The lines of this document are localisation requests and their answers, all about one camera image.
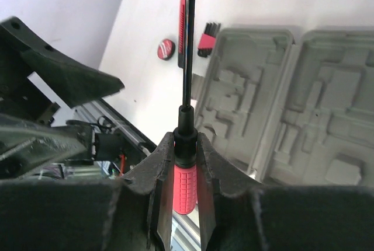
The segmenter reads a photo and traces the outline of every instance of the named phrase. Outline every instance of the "gray plastic case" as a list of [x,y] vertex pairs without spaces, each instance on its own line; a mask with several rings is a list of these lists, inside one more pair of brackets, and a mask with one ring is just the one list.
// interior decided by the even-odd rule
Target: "gray plastic case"
[[374,33],[224,29],[196,128],[263,183],[374,185]]

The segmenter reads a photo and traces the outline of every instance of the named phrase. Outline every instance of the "tool case lid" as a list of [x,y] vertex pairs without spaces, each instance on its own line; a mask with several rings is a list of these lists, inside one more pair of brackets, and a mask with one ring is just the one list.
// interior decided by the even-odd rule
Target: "tool case lid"
[[196,128],[254,179],[374,184],[374,33],[224,29]]

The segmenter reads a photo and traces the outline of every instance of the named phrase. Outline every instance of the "screwdriver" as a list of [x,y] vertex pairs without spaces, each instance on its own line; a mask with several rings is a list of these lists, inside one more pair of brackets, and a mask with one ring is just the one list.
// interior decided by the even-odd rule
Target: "screwdriver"
[[193,30],[195,0],[185,0],[183,98],[179,107],[178,127],[174,130],[174,197],[173,209],[179,214],[193,211],[197,200],[196,141],[198,131],[194,127],[191,106]]

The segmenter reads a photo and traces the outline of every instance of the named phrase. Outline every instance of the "open tool case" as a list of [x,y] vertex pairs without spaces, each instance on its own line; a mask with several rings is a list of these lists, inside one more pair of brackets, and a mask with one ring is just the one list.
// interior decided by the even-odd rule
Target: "open tool case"
[[374,185],[374,33],[224,29],[199,90],[196,128],[254,179]]

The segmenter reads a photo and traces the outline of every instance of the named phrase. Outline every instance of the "black shaft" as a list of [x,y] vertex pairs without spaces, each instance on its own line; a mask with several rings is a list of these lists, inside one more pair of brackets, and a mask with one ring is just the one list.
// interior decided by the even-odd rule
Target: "black shaft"
[[193,26],[195,19],[195,0],[186,0],[185,4],[185,58],[183,64],[183,108],[191,106]]

